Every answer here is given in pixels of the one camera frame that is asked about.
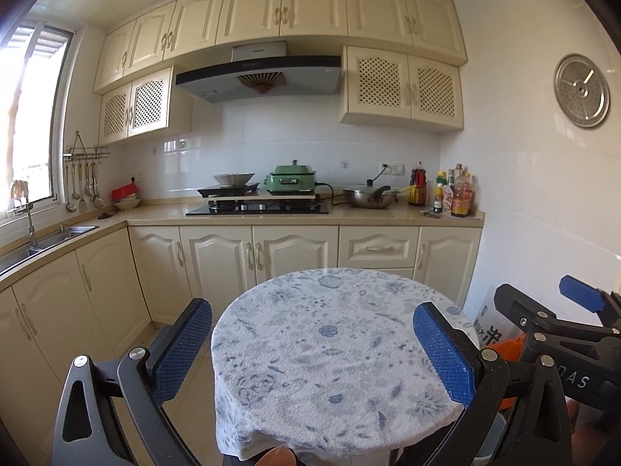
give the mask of utensil rack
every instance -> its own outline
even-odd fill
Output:
[[[101,164],[102,159],[109,157],[110,151],[108,147],[85,147],[79,131],[76,131],[76,138],[73,140],[73,146],[67,147],[66,152],[63,153],[64,162],[97,161]]]

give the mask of beige countertop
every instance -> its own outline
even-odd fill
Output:
[[[339,225],[339,226],[437,226],[472,227],[483,226],[484,214],[466,219],[441,216],[439,219],[426,217],[420,207],[411,207],[400,200],[389,209],[358,209],[349,205],[330,207],[328,214],[270,214],[267,216],[186,216],[186,213],[206,204],[206,200],[190,200],[187,203],[168,203],[139,206],[134,210],[120,211],[109,219],[97,217],[78,222],[76,225],[99,226],[98,229],[62,243],[0,276],[0,291],[13,285],[20,278],[37,270],[54,259],[76,250],[97,238],[127,226],[240,226],[240,225]]]

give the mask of electrical outlet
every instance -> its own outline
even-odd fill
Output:
[[[386,166],[386,171],[384,171],[384,175],[405,175],[406,173],[406,165],[403,163],[388,163],[386,161],[380,162],[380,171],[384,169]]]

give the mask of stainless steel sink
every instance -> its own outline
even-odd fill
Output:
[[[22,245],[4,256],[0,256],[0,275],[45,250],[56,247],[67,240],[72,240],[76,236],[88,233],[88,231],[92,231],[98,227],[99,226],[61,226],[54,231],[54,233],[39,238],[36,241],[36,245],[31,245],[29,243]]]

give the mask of blue flower pattern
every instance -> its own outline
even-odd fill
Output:
[[[220,451],[248,459],[284,443],[350,456],[454,421],[462,406],[412,331],[424,301],[478,345],[446,297],[379,271],[299,271],[242,294],[212,335]]]

